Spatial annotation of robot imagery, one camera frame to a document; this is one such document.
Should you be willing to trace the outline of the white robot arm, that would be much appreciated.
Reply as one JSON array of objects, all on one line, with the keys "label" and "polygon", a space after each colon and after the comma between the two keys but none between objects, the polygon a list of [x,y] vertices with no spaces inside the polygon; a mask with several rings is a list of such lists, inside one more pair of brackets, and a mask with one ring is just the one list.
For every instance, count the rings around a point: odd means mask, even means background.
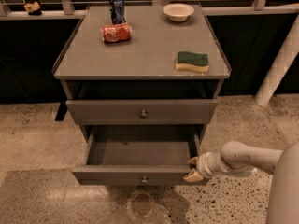
[{"label": "white robot arm", "polygon": [[255,169],[272,175],[266,224],[299,224],[299,142],[278,150],[230,141],[187,164],[193,168],[183,179],[190,183],[216,175],[246,177]]}]

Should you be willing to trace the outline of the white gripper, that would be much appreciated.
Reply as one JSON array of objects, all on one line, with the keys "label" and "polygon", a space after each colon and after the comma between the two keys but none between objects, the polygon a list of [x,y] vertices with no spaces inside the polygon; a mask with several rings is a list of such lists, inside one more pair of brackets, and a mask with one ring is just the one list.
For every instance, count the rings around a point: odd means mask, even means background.
[{"label": "white gripper", "polygon": [[223,165],[219,151],[207,152],[202,154],[199,158],[197,156],[192,157],[187,161],[187,164],[196,164],[197,169],[191,169],[187,175],[183,176],[183,179],[189,183],[200,182],[204,178],[212,178],[225,171],[225,166]]}]

